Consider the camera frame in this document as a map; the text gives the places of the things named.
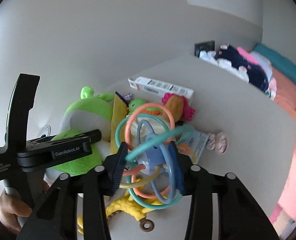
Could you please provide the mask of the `left hand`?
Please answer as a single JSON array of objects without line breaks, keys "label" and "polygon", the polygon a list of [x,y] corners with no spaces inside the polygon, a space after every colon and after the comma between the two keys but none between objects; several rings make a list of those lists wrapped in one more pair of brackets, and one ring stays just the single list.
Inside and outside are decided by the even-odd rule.
[{"label": "left hand", "polygon": [[0,195],[0,222],[13,234],[18,235],[22,227],[17,217],[27,218],[32,209],[25,202],[14,196],[6,194],[5,190]]}]

